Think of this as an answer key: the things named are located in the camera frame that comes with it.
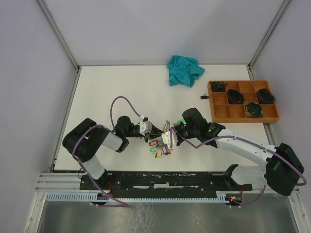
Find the blue key tag key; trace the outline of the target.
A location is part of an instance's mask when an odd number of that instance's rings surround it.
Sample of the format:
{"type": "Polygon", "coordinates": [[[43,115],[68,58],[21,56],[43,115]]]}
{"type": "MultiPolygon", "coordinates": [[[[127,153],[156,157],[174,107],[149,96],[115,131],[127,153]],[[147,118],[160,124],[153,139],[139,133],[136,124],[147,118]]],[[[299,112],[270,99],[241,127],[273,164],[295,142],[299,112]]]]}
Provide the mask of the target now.
{"type": "Polygon", "coordinates": [[[162,147],[162,153],[163,153],[164,155],[170,155],[170,154],[171,154],[170,150],[169,150],[169,149],[166,149],[165,147],[162,147]]]}

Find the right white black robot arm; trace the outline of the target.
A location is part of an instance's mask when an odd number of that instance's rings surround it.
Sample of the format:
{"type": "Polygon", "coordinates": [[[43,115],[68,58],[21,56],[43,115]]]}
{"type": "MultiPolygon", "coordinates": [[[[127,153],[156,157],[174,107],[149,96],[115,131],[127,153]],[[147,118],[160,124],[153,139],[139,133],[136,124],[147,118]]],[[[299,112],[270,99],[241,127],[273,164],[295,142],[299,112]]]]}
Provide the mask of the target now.
{"type": "Polygon", "coordinates": [[[207,122],[196,108],[187,109],[183,122],[171,127],[162,139],[169,149],[182,142],[197,139],[200,144],[222,149],[255,163],[255,166],[231,165],[223,184],[229,190],[239,185],[255,184],[270,187],[275,192],[289,196],[297,186],[305,186],[304,167],[293,149],[281,143],[279,146],[257,143],[240,136],[224,125],[207,122]]]}

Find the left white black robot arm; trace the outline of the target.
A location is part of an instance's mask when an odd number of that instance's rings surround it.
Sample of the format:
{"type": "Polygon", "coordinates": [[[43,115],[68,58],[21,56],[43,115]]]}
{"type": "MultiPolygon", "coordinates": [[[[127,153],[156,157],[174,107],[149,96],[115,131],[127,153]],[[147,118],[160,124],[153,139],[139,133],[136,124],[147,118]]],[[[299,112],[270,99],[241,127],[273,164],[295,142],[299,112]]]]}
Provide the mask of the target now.
{"type": "Polygon", "coordinates": [[[64,137],[62,145],[82,165],[82,170],[91,176],[91,184],[96,189],[103,189],[107,185],[106,169],[96,155],[101,146],[121,153],[129,145],[128,138],[143,138],[148,142],[163,133],[146,117],[135,125],[128,116],[121,116],[114,131],[86,118],[64,137]]]}

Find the yellow key tag key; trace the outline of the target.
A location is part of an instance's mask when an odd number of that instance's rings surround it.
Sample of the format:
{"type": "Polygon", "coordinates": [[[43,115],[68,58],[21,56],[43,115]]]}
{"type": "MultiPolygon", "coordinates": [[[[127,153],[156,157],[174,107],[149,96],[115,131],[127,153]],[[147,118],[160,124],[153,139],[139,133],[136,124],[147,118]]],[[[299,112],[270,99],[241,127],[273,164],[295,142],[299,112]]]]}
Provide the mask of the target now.
{"type": "Polygon", "coordinates": [[[158,149],[155,155],[155,158],[160,159],[163,157],[163,151],[161,149],[158,149]]]}

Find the green tag key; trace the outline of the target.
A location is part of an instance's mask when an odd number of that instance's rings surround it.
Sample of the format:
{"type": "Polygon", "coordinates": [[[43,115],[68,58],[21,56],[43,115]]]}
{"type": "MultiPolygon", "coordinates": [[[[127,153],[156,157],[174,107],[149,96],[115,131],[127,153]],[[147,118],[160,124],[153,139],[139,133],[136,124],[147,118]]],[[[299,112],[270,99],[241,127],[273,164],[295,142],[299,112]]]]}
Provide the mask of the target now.
{"type": "Polygon", "coordinates": [[[177,122],[175,122],[174,124],[173,124],[173,126],[174,127],[176,127],[177,125],[179,125],[179,124],[186,124],[186,122],[185,122],[185,120],[184,119],[180,119],[180,120],[178,120],[177,122]]]}

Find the large metal keyring yellow handle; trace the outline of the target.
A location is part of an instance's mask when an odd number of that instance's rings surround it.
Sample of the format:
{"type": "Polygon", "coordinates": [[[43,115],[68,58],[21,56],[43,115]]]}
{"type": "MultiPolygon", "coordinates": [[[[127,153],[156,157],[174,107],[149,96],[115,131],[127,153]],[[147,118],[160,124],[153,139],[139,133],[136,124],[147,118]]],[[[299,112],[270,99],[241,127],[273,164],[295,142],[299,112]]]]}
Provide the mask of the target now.
{"type": "MultiPolygon", "coordinates": [[[[165,124],[164,124],[164,126],[163,126],[163,132],[165,133],[165,132],[169,131],[170,126],[171,126],[170,122],[169,122],[168,120],[165,120],[165,124]]],[[[163,143],[162,137],[158,137],[158,138],[156,138],[155,140],[158,140],[159,143],[158,143],[158,145],[153,146],[153,147],[158,147],[158,149],[161,149],[161,150],[162,150],[162,147],[165,147],[166,149],[168,149],[167,145],[163,143]]]]}

